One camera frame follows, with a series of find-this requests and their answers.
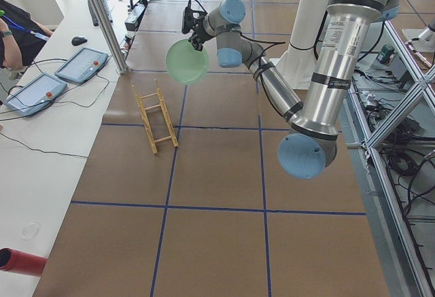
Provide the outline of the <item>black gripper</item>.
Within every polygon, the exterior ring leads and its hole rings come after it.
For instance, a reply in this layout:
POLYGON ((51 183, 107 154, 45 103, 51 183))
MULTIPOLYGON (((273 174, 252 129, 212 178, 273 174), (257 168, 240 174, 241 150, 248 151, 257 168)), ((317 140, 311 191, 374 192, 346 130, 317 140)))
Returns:
POLYGON ((192 35, 188 39, 196 51, 201 51, 201 44, 208 40, 208 32, 204 28, 204 18, 197 18, 192 21, 192 35))

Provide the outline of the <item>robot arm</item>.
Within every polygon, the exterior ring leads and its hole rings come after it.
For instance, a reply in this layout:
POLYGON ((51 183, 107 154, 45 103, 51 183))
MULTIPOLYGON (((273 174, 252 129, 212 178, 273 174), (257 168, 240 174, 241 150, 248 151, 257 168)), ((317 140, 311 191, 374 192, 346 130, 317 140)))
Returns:
POLYGON ((300 0, 288 49, 277 62, 243 38, 242 0, 223 0, 211 12, 186 7, 182 32, 195 51, 214 39, 221 67, 249 69, 291 127, 279 145, 281 166, 310 179, 336 157, 336 119, 370 25, 393 18, 398 8, 399 0, 300 0))

